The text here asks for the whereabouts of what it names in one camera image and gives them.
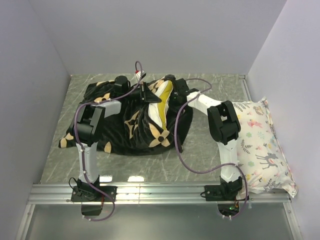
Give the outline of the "white pillow yellow edge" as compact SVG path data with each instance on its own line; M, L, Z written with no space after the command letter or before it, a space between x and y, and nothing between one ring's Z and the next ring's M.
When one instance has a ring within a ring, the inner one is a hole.
M170 80L161 78L151 84L149 89L160 98L160 102L148 104L148 115L159 127L167 130L167 112L169 109L169 99L173 91L173 83Z

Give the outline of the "black floral pillowcase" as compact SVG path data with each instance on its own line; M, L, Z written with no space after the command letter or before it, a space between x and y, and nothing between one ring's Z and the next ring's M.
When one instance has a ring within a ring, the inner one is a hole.
M175 76L171 74L162 78L172 83L175 80ZM148 82L148 88L157 80ZM108 154L143 156L162 154L175 146L175 122L181 105L174 102L174 90L168 102L167 130L159 127L149 117L149 103L124 98L120 102L120 113L104 119L102 136L97 144L98 151ZM186 106L179 115L177 127L179 150L182 149L190 130L193 115L194 111L189 106Z

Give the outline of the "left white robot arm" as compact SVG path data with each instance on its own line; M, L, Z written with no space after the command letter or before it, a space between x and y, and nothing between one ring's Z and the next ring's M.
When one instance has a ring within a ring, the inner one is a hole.
M105 118L121 112L121 99L139 100L142 103L155 104L162 100L142 81L146 76L143 70L137 70L135 76L138 83L132 90L131 84L123 75L117 76L114 83L116 98L88 102L78 106L73 124L69 130L74 134L79 154L80 172L73 194L96 201L106 193L100 189L99 171L97 167L97 145L102 136Z

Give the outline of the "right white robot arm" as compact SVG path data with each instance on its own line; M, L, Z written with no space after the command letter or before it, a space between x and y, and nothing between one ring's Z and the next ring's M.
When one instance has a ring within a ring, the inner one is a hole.
M217 143L220 155L221 169L220 184L206 187L204 197L208 201L232 201L243 188L243 178L238 164L237 141L241 131L233 103L229 100L219 101L210 98L195 88L190 89L185 79L173 81L174 97L182 103L174 125L174 143L177 153L178 147L178 121L182 110L189 106L207 116L209 132Z

